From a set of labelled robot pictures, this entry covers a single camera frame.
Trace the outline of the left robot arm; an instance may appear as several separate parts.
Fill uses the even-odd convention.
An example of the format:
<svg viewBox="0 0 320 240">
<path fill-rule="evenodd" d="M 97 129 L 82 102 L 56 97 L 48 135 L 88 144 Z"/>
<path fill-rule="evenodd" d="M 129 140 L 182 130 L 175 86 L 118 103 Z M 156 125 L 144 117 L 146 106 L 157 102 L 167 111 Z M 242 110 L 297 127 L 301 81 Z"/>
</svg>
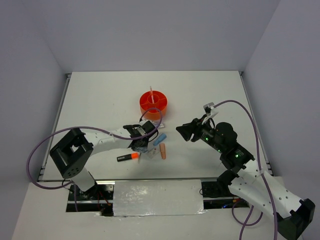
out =
<svg viewBox="0 0 320 240">
<path fill-rule="evenodd" d="M 49 151 L 49 155 L 62 178 L 75 183 L 80 194 L 91 200 L 98 195 L 100 188 L 85 168 L 89 158 L 116 149 L 131 149 L 137 153 L 145 153 L 150 138 L 158 133 L 158 129 L 149 120 L 124 125 L 110 132 L 84 132 L 76 127 L 58 141 Z"/>
</svg>

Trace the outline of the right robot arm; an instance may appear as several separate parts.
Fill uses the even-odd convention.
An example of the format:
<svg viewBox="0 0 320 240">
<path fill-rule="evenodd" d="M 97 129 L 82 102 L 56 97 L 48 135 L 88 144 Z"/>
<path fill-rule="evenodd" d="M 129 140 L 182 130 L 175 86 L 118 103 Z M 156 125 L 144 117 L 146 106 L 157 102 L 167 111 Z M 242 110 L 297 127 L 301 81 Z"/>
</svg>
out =
<svg viewBox="0 0 320 240">
<path fill-rule="evenodd" d="M 260 169 L 258 160 L 237 142 L 231 124 L 220 122 L 211 127 L 195 118 L 176 127 L 185 141 L 204 141 L 220 153 L 226 167 L 217 179 L 223 196 L 236 195 L 277 221 L 277 231 L 287 240 L 297 240 L 313 220 L 315 204 L 286 189 L 275 177 Z"/>
</svg>

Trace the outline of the orange thin highlighter pen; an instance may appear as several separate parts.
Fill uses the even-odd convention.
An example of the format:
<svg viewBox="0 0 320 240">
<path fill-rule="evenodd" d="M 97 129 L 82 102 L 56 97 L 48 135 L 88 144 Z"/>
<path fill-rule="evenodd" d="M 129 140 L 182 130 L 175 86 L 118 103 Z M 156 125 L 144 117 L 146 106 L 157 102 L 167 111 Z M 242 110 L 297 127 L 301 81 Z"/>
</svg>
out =
<svg viewBox="0 0 320 240">
<path fill-rule="evenodd" d="M 150 86 L 150 87 L 149 87 L 149 90 L 150 90 L 151 102 L 152 102 L 152 104 L 155 104 L 155 100 L 154 100 L 154 94 L 153 94 L 152 86 Z"/>
</svg>

